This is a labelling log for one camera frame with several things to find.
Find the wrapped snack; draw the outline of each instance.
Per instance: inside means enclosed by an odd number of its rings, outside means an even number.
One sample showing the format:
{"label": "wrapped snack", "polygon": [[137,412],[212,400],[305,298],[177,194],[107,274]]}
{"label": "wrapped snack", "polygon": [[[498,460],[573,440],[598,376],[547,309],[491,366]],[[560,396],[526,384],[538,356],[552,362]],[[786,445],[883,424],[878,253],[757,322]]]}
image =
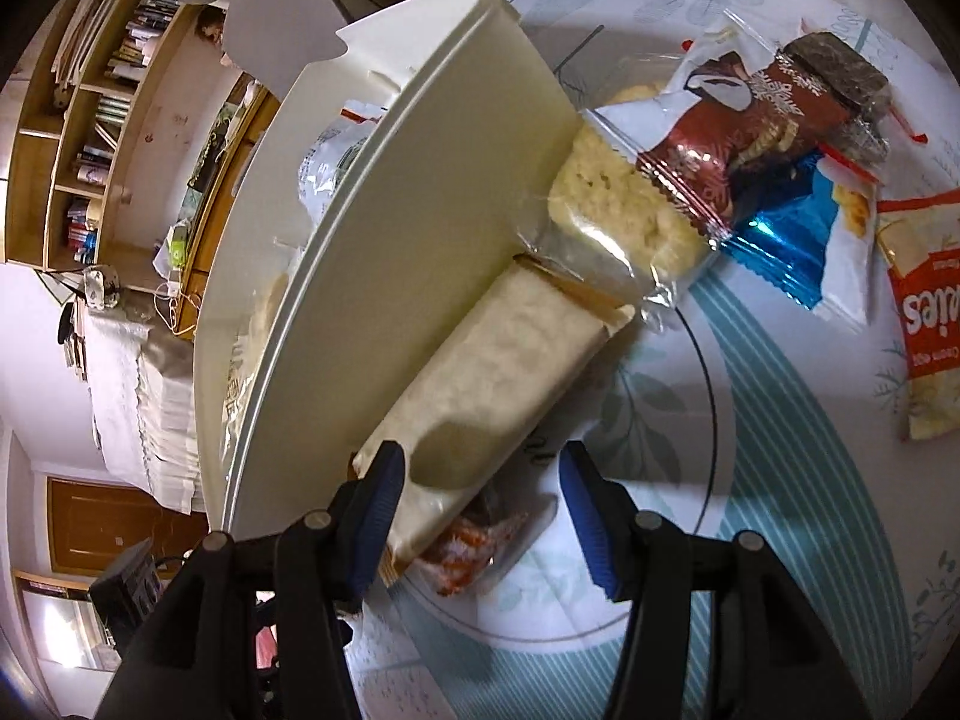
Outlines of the wrapped snack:
{"label": "wrapped snack", "polygon": [[[808,40],[804,56],[819,46],[818,34],[800,39]],[[584,117],[717,244],[752,213],[734,203],[734,177],[743,183],[797,159],[872,111],[848,84],[844,90],[842,101],[822,77],[727,15],[693,42],[656,98]]]}
{"label": "wrapped snack", "polygon": [[491,568],[527,519],[526,512],[500,511],[490,485],[458,514],[416,559],[438,595],[455,595]]}
{"label": "wrapped snack", "polygon": [[816,74],[856,116],[879,122],[893,105],[887,77],[832,32],[810,32],[784,47],[797,64]]}
{"label": "wrapped snack", "polygon": [[960,190],[877,204],[904,329],[911,439],[960,427]]}
{"label": "wrapped snack", "polygon": [[383,440],[406,453],[387,539],[395,574],[448,528],[633,315],[527,257],[493,282],[353,458],[363,476]]}
{"label": "wrapped snack", "polygon": [[341,178],[384,112],[378,105],[347,100],[336,121],[320,133],[310,151],[306,152],[297,176],[299,201],[304,204],[314,226],[320,224]]}
{"label": "wrapped snack", "polygon": [[[652,85],[634,86],[618,93],[610,104],[649,100],[657,90]],[[619,281],[632,288],[625,291],[603,283],[596,274],[604,270],[602,261],[596,266],[584,264],[587,257],[578,257],[574,245],[563,240],[539,236],[534,245],[528,241],[531,249],[633,302],[671,305],[677,285],[709,254],[707,239],[646,175],[586,123],[553,181],[547,209],[560,231],[603,255],[613,255],[622,274]],[[608,263],[608,274],[612,266]]]}
{"label": "wrapped snack", "polygon": [[721,248],[815,314],[867,325],[874,187],[821,151],[762,175]]}

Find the white plastic bin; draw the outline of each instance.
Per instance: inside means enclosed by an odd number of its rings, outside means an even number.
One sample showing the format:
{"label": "white plastic bin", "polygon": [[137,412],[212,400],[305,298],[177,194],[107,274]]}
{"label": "white plastic bin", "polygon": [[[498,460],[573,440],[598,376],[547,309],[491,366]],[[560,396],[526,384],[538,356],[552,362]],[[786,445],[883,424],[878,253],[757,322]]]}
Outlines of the white plastic bin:
{"label": "white plastic bin", "polygon": [[[579,124],[503,0],[406,1],[338,34],[347,53],[305,68],[264,136],[200,310],[203,495],[237,538],[328,504],[350,453],[520,248],[517,201],[546,194]],[[390,111],[308,240],[296,170],[347,98]],[[224,480],[230,350],[290,245],[306,251]]]}

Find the white wrapped snack bar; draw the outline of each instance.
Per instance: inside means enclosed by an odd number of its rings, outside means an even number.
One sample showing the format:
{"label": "white wrapped snack bar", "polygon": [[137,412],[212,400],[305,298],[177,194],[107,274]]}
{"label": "white wrapped snack bar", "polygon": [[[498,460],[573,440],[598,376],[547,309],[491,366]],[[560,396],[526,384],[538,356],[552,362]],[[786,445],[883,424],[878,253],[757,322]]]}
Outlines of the white wrapped snack bar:
{"label": "white wrapped snack bar", "polygon": [[406,453],[387,541],[398,572],[453,522],[633,315],[527,258],[493,282],[353,459],[363,476],[383,440]]}

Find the white cloth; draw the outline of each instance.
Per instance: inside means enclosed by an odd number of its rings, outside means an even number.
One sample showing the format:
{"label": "white cloth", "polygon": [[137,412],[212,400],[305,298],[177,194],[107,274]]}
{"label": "white cloth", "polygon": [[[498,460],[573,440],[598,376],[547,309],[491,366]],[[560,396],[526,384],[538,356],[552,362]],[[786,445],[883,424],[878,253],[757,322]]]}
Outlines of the white cloth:
{"label": "white cloth", "polygon": [[149,295],[85,317],[88,383],[107,470],[167,509],[203,512],[193,344],[163,326]]}

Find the table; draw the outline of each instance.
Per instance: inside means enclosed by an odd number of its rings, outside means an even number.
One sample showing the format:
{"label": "table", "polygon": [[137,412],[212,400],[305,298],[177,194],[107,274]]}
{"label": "table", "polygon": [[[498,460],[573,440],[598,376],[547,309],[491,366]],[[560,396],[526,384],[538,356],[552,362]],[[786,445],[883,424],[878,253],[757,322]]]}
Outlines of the table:
{"label": "table", "polygon": [[[676,53],[724,7],[772,37],[800,11],[877,64],[930,147],[903,194],[960,178],[960,95],[912,50],[829,0],[508,0],[575,103],[631,52]],[[666,332],[598,358],[531,435],[504,488],[557,493],[553,452],[582,436],[637,504],[685,530],[764,533],[836,638],[878,718],[899,718],[956,634],[958,437],[903,443],[905,362],[880,258],[869,331],[816,319],[730,262],[691,290]],[[415,576],[368,599],[347,650],[368,715],[597,717],[627,610],[592,586],[565,507],[482,598],[439,599]],[[697,599],[688,707],[704,688]]]}

